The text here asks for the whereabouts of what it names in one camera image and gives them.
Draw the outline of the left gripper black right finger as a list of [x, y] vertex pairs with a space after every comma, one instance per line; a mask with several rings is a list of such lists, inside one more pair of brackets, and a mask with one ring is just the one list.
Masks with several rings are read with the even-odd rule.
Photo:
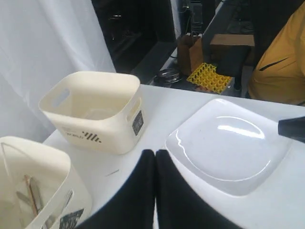
[[305, 143], [305, 117], [279, 120], [278, 134]]

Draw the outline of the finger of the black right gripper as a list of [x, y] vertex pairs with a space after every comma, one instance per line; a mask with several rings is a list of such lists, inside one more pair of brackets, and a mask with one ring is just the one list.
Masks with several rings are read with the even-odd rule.
[[155, 197], [160, 229], [239, 229], [184, 180], [168, 151], [155, 154]]

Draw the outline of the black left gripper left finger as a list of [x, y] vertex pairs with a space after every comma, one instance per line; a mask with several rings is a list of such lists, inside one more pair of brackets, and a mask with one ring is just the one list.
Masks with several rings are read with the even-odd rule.
[[143, 150], [116, 194], [78, 229], [152, 229], [155, 206], [155, 155]]

